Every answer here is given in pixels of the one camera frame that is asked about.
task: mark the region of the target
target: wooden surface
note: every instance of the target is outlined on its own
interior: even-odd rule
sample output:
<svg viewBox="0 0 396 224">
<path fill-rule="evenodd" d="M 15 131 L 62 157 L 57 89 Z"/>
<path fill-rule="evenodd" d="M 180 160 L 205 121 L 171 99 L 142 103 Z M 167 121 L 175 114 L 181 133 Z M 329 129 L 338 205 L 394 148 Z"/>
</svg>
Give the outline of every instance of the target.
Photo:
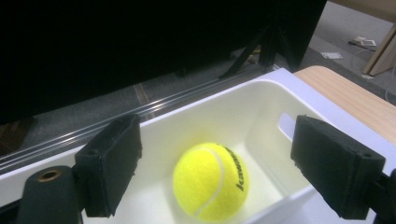
<svg viewBox="0 0 396 224">
<path fill-rule="evenodd" d="M 305 68 L 295 76 L 396 145 L 396 106 L 322 66 Z"/>
</svg>

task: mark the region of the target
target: yellow tennis ball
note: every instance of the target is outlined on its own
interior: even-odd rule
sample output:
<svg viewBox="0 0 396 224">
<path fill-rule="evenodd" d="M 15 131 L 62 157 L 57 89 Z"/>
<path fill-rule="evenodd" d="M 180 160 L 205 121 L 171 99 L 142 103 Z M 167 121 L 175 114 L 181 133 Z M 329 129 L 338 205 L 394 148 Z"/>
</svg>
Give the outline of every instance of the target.
<svg viewBox="0 0 396 224">
<path fill-rule="evenodd" d="M 203 143 L 177 162 L 173 189 L 180 207 L 202 221 L 232 217 L 248 196 L 248 173 L 241 158 L 227 147 Z"/>
</svg>

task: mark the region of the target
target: black monitor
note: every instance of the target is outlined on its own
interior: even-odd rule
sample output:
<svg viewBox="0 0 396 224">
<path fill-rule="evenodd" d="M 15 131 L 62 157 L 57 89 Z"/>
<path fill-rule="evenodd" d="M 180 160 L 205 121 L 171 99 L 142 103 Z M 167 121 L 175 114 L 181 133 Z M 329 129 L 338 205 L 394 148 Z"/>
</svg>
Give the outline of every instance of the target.
<svg viewBox="0 0 396 224">
<path fill-rule="evenodd" d="M 1 1 L 0 124 L 216 63 L 275 15 L 298 64 L 326 1 L 280 2 Z"/>
</svg>

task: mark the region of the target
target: black bracket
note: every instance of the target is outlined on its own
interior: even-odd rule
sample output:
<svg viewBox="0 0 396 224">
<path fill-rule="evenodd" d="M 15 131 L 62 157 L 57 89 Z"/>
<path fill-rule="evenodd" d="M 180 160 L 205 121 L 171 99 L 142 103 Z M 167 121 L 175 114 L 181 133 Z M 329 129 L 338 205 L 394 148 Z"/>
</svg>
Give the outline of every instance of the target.
<svg viewBox="0 0 396 224">
<path fill-rule="evenodd" d="M 291 158 L 339 217 L 396 223 L 396 170 L 382 173 L 385 158 L 332 125 L 298 116 Z"/>
<path fill-rule="evenodd" d="M 75 155 L 75 166 L 27 179 L 17 223 L 82 223 L 83 209 L 87 217 L 114 216 L 141 157 L 139 117 L 112 121 Z"/>
</svg>

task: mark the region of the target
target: white container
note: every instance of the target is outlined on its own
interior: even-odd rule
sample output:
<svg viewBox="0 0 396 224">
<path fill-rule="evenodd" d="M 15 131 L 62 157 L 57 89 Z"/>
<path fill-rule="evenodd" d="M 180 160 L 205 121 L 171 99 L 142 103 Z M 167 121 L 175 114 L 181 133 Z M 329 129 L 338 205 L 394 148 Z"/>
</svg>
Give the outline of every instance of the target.
<svg viewBox="0 0 396 224">
<path fill-rule="evenodd" d="M 375 134 L 280 69 L 142 123 L 143 158 L 116 215 L 97 218 L 83 213 L 84 223 L 201 223 L 177 205 L 172 173 L 181 154 L 203 142 L 233 149 L 246 163 L 250 176 L 246 202 L 224 223 L 277 223 L 290 218 L 317 194 L 290 158 L 297 115 L 324 119 L 355 138 Z M 349 125 L 361 127 L 354 130 Z M 25 179 L 34 172 L 53 165 L 72 166 L 79 149 L 0 176 L 0 192 L 6 196 L 0 206 L 19 199 Z"/>
</svg>

